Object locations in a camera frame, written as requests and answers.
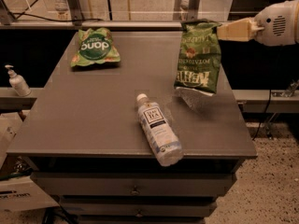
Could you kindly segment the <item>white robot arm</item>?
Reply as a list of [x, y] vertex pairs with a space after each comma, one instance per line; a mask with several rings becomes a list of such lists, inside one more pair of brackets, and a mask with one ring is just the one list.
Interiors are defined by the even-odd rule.
[[264, 8], [253, 18], [224, 23], [217, 28], [219, 40], [247, 42], [255, 40], [268, 47], [299, 42], [299, 0]]

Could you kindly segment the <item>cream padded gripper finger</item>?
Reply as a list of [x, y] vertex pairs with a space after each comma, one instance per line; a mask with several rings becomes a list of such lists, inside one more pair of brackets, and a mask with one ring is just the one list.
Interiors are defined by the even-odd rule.
[[223, 23], [217, 28], [219, 40], [247, 42], [263, 30], [253, 18]]

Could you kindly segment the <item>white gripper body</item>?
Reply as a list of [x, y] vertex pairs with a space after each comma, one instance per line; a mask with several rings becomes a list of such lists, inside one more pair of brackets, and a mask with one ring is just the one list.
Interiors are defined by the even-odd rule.
[[299, 0], [266, 7], [254, 20], [263, 27], [255, 36], [255, 40], [263, 45], [287, 46], [299, 42]]

